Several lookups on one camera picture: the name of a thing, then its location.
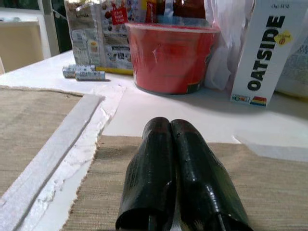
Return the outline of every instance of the red bucket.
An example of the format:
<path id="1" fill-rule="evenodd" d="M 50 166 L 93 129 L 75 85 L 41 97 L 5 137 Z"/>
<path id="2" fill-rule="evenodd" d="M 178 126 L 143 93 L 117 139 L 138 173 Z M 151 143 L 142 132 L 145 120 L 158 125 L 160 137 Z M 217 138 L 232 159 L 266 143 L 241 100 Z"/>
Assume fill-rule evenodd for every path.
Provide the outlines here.
<path id="1" fill-rule="evenodd" d="M 137 23 L 126 26 L 137 87 L 166 94 L 200 89 L 218 29 Z"/>

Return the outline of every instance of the white carton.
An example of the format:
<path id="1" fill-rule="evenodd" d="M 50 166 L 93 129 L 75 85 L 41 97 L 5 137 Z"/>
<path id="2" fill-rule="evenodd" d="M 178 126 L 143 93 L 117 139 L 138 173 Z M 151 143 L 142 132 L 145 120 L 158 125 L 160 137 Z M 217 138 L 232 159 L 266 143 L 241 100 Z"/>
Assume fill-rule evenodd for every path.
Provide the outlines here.
<path id="1" fill-rule="evenodd" d="M 231 101 L 267 106 L 308 8 L 308 0 L 256 0 Z"/>

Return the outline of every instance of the woven placemat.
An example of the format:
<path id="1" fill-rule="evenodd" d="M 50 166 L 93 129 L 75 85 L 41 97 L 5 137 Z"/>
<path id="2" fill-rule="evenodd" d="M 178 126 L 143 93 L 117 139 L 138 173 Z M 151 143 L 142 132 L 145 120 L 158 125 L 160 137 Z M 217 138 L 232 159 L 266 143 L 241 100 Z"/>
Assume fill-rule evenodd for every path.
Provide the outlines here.
<path id="1" fill-rule="evenodd" d="M 102 136 L 62 231 L 114 230 L 128 163 L 141 138 Z M 308 230 L 308 163 L 260 157 L 242 144 L 210 143 L 254 231 Z"/>
<path id="2" fill-rule="evenodd" d="M 80 96 L 0 86 L 0 196 L 24 171 Z"/>

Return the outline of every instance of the beige placemat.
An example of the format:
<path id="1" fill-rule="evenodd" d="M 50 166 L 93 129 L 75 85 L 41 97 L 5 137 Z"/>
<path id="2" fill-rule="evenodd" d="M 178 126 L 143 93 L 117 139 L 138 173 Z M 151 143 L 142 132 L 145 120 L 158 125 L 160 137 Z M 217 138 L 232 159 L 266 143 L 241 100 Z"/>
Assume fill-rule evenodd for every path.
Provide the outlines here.
<path id="1" fill-rule="evenodd" d="M 141 138 L 103 136 L 62 231 L 114 230 L 126 167 Z M 255 231 L 308 230 L 308 163 L 259 157 L 241 144 L 210 143 Z"/>
<path id="2" fill-rule="evenodd" d="M 0 86 L 0 196 L 35 157 L 80 96 Z"/>

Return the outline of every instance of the white plastic bag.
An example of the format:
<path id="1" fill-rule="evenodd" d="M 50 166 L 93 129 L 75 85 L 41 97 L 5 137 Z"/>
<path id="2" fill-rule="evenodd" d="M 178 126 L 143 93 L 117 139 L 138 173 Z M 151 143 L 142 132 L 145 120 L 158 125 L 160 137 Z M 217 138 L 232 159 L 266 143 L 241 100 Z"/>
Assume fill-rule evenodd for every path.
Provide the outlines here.
<path id="1" fill-rule="evenodd" d="M 207 21 L 220 28 L 218 47 L 206 72 L 205 86 L 223 90 L 235 76 L 254 0 L 205 0 Z"/>

